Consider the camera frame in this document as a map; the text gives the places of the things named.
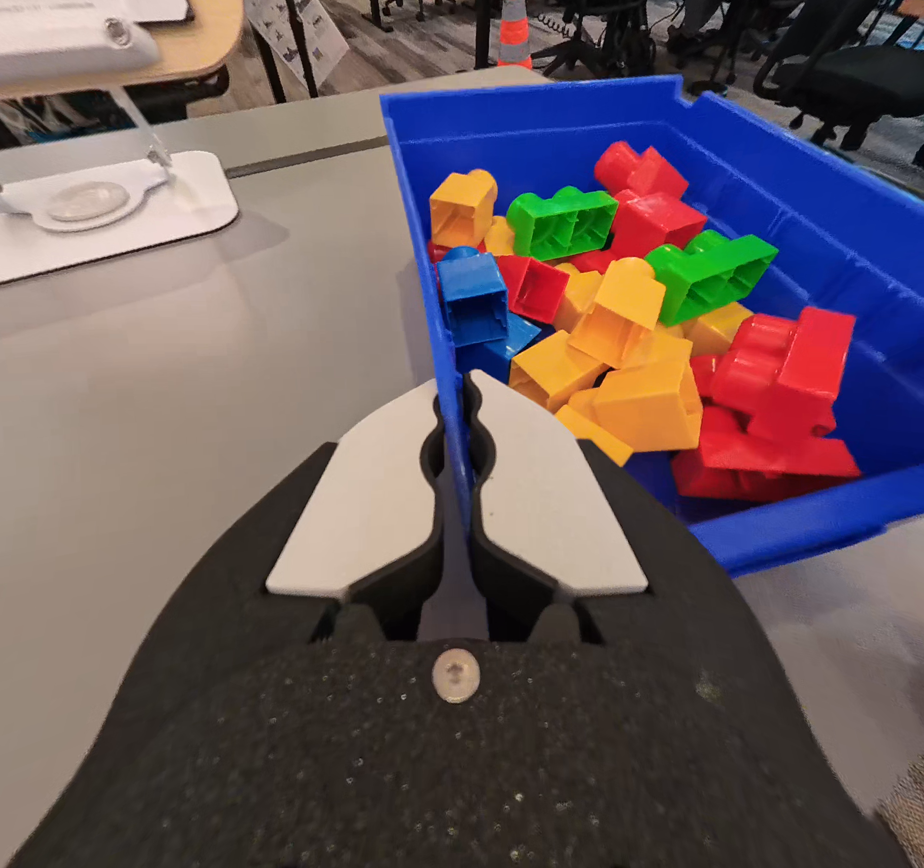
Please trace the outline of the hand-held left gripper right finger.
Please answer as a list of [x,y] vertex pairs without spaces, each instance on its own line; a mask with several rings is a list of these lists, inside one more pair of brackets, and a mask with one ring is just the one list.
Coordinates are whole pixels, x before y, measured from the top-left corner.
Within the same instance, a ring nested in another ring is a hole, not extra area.
[[643,594],[649,580],[579,440],[481,370],[463,383],[469,555],[497,641],[524,640],[554,604]]

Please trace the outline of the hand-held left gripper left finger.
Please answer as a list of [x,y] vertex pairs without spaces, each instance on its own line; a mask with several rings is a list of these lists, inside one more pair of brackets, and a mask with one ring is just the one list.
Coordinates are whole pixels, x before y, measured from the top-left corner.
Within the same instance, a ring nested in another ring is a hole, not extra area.
[[415,639],[422,607],[443,578],[444,435],[433,379],[346,432],[265,581],[267,592],[363,605],[388,639]]

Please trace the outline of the blue plastic storage bin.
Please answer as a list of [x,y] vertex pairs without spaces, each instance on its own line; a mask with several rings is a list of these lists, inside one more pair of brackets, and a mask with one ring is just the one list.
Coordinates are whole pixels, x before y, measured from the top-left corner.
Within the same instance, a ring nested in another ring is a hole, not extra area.
[[381,111],[410,227],[456,493],[472,481],[461,376],[426,249],[429,198],[453,171],[485,169],[502,208],[519,193],[585,190],[611,143],[654,146],[690,183],[694,207],[732,238],[779,249],[754,295],[759,312],[804,306],[857,319],[837,434],[859,481],[731,512],[694,507],[667,483],[666,458],[641,481],[732,576],[857,544],[923,508],[922,201],[713,95],[688,101],[679,76],[385,94]]

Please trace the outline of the blue toy block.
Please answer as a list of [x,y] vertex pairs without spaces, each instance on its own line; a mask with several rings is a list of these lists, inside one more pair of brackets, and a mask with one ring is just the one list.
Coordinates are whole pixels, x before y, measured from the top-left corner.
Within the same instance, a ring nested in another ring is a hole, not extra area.
[[539,335],[536,324],[510,312],[504,337],[456,349],[456,371],[465,375],[481,370],[506,386],[514,357],[533,344]]
[[457,348],[505,338],[508,291],[493,256],[458,247],[436,271],[446,328]]

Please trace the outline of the grey desk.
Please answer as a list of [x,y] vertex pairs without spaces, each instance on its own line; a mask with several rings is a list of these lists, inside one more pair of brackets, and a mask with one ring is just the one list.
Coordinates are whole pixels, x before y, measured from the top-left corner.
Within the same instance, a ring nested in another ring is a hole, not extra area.
[[433,376],[381,91],[159,127],[237,221],[2,287],[2,866],[213,543]]

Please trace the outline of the orange traffic cone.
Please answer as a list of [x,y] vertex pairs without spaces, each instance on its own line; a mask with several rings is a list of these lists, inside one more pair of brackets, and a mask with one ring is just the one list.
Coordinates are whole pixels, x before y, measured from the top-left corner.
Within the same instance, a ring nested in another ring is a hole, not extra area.
[[497,65],[532,69],[525,0],[502,0]]

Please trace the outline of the white printed floor sign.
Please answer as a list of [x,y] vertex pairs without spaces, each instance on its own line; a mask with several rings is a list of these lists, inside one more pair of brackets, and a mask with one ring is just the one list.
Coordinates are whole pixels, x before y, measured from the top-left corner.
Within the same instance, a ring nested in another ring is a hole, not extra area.
[[244,10],[263,42],[304,87],[304,57],[320,87],[347,55],[347,40],[320,0],[244,0]]

